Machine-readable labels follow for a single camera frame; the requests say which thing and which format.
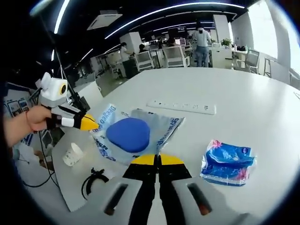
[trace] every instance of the ceiling air conditioner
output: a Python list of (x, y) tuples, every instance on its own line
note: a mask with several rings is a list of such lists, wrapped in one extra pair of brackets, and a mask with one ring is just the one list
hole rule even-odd
[(98, 15), (94, 21), (90, 24), (87, 30), (93, 30), (100, 27), (107, 27), (114, 21), (119, 19), (122, 14), (118, 14), (116, 10), (101, 10), (100, 15)]

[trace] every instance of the paper cup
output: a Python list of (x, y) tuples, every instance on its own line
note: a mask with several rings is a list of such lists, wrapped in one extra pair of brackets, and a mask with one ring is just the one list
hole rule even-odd
[(77, 144), (71, 143), (71, 147), (67, 150), (66, 154), (63, 156), (65, 164), (68, 166), (73, 166), (84, 156), (83, 151), (78, 147)]

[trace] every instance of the white table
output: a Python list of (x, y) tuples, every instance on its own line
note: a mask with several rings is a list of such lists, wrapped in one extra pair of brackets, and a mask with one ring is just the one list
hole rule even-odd
[[(99, 115), (108, 103), (113, 103), (124, 111), (142, 108), (186, 117), (163, 152), (181, 158), (192, 176), (199, 175), (202, 155), (211, 139), (251, 147), (257, 155), (257, 166), (248, 183), (243, 187), (213, 186), (225, 195), (233, 210), (264, 219), (288, 194), (299, 170), (300, 102), (295, 91), (282, 82), (241, 71), (155, 69), (143, 71), (115, 89), (90, 113)], [(146, 103), (151, 99), (213, 103), (217, 114), (148, 108)], [(61, 159), (70, 142), (86, 153), (73, 167)], [(89, 133), (76, 129), (71, 129), (52, 152), (57, 180), (71, 211), (85, 203), (80, 188), (91, 167), (105, 168), (111, 176), (121, 176), (126, 170), (102, 158)]]

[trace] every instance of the plastic bag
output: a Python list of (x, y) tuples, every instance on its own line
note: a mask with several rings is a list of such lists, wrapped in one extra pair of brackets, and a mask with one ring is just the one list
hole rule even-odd
[[(141, 119), (145, 121), (150, 128), (149, 145), (146, 149), (138, 153), (126, 152), (106, 138), (106, 130), (112, 124), (128, 117)], [(96, 140), (96, 145), (103, 157), (128, 165), (134, 158), (141, 155), (158, 154), (183, 120), (184, 118), (163, 116), (142, 109), (132, 110), (128, 114), (122, 112), (116, 106), (109, 104), (106, 110), (97, 119), (99, 128), (92, 130), (91, 134)]]
[(208, 182), (242, 186), (245, 185), (255, 163), (250, 156), (251, 148), (238, 147), (212, 140), (202, 158), (200, 176)]

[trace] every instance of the human hand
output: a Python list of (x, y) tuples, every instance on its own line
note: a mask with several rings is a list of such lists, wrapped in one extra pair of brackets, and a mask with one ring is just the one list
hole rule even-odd
[(46, 118), (51, 118), (51, 111), (41, 105), (32, 107), (26, 112), (27, 123), (33, 131), (47, 129)]

